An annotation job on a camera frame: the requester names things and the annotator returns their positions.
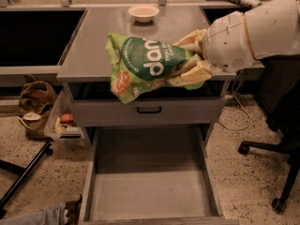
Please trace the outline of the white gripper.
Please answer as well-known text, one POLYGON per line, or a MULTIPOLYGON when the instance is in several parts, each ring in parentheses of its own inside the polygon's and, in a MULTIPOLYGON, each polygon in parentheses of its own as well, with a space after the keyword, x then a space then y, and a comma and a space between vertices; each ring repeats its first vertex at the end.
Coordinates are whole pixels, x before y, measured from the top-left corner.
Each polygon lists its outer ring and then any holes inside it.
POLYGON ((207 30, 194 30, 176 41, 173 46, 202 53, 205 59, 194 54, 167 82, 182 87, 211 79, 225 70, 235 72, 255 63, 249 42, 245 15, 235 11, 216 19, 207 30))

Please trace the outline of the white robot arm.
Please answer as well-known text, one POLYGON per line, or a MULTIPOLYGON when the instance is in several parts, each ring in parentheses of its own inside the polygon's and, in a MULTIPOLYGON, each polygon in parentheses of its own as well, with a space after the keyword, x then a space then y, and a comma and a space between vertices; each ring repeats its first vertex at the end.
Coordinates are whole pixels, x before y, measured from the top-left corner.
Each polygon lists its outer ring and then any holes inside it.
POLYGON ((194 88, 220 71, 235 72, 274 55, 300 53, 298 0, 272 0, 245 13, 235 11, 195 30, 175 45, 194 55, 167 82, 194 88))

